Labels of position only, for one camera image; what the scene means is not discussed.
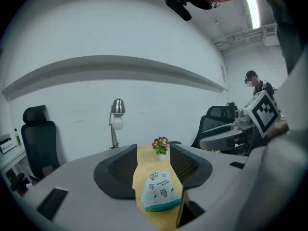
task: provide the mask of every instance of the desk lamp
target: desk lamp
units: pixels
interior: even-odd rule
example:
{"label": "desk lamp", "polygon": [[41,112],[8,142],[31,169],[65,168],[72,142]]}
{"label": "desk lamp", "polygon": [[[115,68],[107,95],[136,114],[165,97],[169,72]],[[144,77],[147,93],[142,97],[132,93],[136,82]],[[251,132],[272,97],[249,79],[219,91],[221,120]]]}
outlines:
{"label": "desk lamp", "polygon": [[[109,115],[109,126],[111,128],[111,140],[112,147],[109,150],[119,147],[119,143],[116,139],[115,130],[121,130],[124,126],[122,115],[125,113],[125,106],[122,99],[117,98],[111,105],[110,115]],[[113,123],[111,123],[111,114],[114,115]]]}

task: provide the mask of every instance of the bottle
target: bottle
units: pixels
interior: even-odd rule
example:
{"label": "bottle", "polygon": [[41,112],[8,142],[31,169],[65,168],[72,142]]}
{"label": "bottle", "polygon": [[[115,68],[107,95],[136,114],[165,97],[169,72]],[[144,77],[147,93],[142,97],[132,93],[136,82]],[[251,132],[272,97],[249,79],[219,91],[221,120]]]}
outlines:
{"label": "bottle", "polygon": [[15,128],[14,130],[15,130],[15,137],[16,137],[17,145],[18,145],[19,147],[21,147],[21,142],[20,142],[19,135],[18,135],[18,133],[17,133],[17,129]]}

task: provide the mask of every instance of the office chair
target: office chair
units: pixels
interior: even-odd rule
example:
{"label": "office chair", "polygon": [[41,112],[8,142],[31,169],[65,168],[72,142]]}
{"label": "office chair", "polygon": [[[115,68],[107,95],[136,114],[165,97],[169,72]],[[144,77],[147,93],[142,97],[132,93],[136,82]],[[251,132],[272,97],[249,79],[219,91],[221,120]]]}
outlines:
{"label": "office chair", "polygon": [[[236,110],[237,110],[236,106],[212,106],[210,107],[206,115],[201,117],[200,124],[199,124],[199,130],[198,130],[196,138],[194,139],[192,143],[192,147],[200,149],[199,140],[203,138],[202,136],[203,132],[234,122]],[[170,144],[181,144],[179,141],[170,141],[169,143]]]}
{"label": "office chair", "polygon": [[42,169],[60,167],[56,151],[56,126],[47,121],[45,105],[27,108],[23,115],[25,125],[21,128],[30,168],[38,179],[45,177]]}

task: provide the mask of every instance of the small plant pot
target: small plant pot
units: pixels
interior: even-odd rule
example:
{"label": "small plant pot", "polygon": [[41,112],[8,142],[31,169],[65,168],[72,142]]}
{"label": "small plant pot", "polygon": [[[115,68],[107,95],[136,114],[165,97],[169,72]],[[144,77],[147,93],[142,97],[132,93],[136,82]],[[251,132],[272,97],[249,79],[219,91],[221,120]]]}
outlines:
{"label": "small plant pot", "polygon": [[166,160],[168,160],[168,158],[169,158],[169,155],[168,155],[168,151],[166,151],[166,155],[164,155],[164,154],[158,154],[158,155],[156,155],[156,152],[154,152],[155,153],[155,156],[156,156],[156,158],[159,160],[159,161],[166,161]]}

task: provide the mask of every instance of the ceiling light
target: ceiling light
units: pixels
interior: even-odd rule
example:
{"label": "ceiling light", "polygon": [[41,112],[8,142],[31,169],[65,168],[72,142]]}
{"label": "ceiling light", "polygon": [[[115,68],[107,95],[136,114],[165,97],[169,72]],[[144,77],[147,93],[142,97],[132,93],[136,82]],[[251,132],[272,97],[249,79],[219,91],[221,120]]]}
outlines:
{"label": "ceiling light", "polygon": [[247,0],[247,2],[248,2],[251,20],[252,20],[252,28],[253,29],[259,28],[260,27],[260,17],[259,17],[259,9],[258,9],[257,0]]}

